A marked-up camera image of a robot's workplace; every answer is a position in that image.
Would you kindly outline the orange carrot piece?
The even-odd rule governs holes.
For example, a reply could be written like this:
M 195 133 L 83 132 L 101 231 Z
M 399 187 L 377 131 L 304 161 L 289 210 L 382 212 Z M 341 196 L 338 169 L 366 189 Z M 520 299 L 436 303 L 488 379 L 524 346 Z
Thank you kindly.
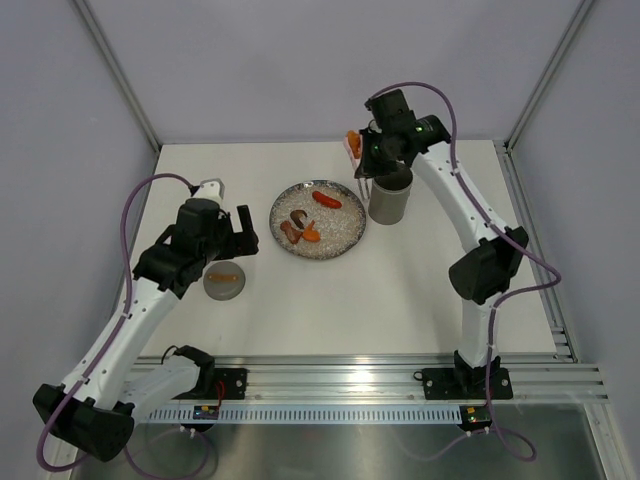
M 302 238 L 311 243 L 317 243 L 321 240 L 320 233 L 314 228 L 315 222 L 311 221 L 302 232 Z

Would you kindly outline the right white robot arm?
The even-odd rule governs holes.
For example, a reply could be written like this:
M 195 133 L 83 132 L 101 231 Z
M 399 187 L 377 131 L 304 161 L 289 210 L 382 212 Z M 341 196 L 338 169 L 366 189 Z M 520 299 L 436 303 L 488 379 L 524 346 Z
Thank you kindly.
M 455 146 L 446 129 L 424 122 L 396 133 L 349 131 L 344 139 L 358 180 L 379 180 L 403 170 L 421 179 L 453 224 L 464 251 L 448 271 L 462 300 L 461 343 L 453 367 L 425 369 L 423 380 L 447 380 L 439 392 L 444 398 L 510 399 L 513 391 L 495 345 L 495 324 L 499 302 L 510 290 L 529 237 L 524 228 L 511 228 L 493 213 L 456 153 L 446 160 L 430 154 L 440 143 Z

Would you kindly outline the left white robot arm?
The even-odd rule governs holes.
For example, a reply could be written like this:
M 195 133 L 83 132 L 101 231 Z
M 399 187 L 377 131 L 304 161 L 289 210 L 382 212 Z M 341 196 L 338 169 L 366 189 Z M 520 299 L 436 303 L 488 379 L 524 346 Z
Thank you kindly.
M 108 462 L 136 424 L 169 400 L 217 393 L 214 357 L 188 345 L 137 381 L 125 380 L 151 335 L 211 262 L 258 253 L 249 207 L 240 205 L 237 213 L 240 231 L 214 200 L 190 198 L 180 206 L 175 222 L 140 255 L 122 310 L 60 384 L 36 391 L 33 404 L 45 435 Z

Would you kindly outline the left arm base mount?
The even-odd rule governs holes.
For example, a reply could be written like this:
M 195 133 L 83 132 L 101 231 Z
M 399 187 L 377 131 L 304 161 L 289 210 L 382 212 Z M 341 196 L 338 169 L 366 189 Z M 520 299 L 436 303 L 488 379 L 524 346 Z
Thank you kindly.
M 174 397 L 174 400 L 244 400 L 248 370 L 241 367 L 219 367 L 208 353 L 192 346 L 170 346 L 162 356 L 161 363 L 173 356 L 189 359 L 199 368 L 195 386 Z

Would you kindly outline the grey round lid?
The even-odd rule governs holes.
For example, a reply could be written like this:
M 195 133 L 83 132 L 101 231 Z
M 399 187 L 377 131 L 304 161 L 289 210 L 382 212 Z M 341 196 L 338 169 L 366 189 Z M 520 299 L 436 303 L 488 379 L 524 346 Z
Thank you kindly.
M 245 288 L 246 275 L 235 262 L 213 263 L 203 275 L 203 288 L 207 296 L 216 301 L 228 301 L 237 297 Z

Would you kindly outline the orange food piece top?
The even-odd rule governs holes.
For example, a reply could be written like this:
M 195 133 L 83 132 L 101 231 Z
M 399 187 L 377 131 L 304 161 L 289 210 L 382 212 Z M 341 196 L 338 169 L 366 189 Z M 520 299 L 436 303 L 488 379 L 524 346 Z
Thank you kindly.
M 346 140 L 352 156 L 356 159 L 361 157 L 362 151 L 362 137 L 359 132 L 349 130 L 346 135 Z

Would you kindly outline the grey cylindrical container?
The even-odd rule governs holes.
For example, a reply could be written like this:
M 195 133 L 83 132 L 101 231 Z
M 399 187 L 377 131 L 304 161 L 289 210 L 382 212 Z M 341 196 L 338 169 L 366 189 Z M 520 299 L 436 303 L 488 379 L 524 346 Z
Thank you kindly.
M 404 217 L 410 196 L 413 173 L 408 168 L 375 177 L 372 181 L 368 214 L 380 225 L 394 225 Z

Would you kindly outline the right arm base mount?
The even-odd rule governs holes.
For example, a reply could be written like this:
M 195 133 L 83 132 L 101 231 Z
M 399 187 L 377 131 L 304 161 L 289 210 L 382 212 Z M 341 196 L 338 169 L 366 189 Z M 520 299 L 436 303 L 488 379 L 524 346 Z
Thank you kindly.
M 426 400 L 511 400 L 514 398 L 509 372 L 506 368 L 493 369 L 486 383 L 486 370 L 474 369 L 464 378 L 453 367 L 423 368 L 413 372 L 413 379 L 423 388 Z

